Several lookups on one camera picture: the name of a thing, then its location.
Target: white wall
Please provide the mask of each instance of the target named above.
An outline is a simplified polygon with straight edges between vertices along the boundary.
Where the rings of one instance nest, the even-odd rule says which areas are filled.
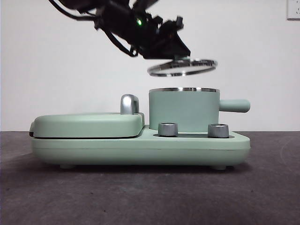
[[[300,21],[286,20],[285,0],[161,0],[149,11],[183,16],[192,58],[216,59],[217,70],[150,77],[146,69],[161,61],[129,58],[91,22],[46,0],[2,0],[1,130],[26,131],[46,114],[119,112],[125,93],[148,118],[149,89],[182,86],[250,100],[246,114],[221,112],[231,130],[300,130]]]

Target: metal handle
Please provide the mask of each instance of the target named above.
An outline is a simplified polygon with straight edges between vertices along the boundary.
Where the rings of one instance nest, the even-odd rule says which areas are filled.
[[[123,95],[121,98],[121,115],[133,115],[139,113],[139,99],[134,95]]]

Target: mint green pot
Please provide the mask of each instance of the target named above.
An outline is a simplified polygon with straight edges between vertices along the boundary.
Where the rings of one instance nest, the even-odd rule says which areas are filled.
[[[220,100],[220,92],[210,88],[163,88],[149,91],[150,129],[159,123],[177,123],[179,132],[207,132],[219,123],[219,111],[246,113],[245,99]]]

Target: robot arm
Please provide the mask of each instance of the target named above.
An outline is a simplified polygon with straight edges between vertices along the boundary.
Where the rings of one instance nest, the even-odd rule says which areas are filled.
[[[61,13],[79,21],[93,21],[95,29],[102,29],[121,51],[131,57],[141,54],[145,59],[178,59],[190,56],[190,50],[177,34],[183,28],[182,17],[166,21],[159,16],[152,18],[146,9],[158,0],[137,0],[130,8],[129,0],[59,0],[69,9],[83,16],[75,16],[49,0]],[[96,14],[89,11],[96,9]],[[126,40],[126,49],[114,35]]]

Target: dark gray table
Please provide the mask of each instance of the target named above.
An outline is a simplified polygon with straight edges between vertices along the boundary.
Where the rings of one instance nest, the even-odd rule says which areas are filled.
[[[1,132],[2,225],[299,225],[300,132],[240,132],[247,161],[78,166],[36,159],[27,132]]]

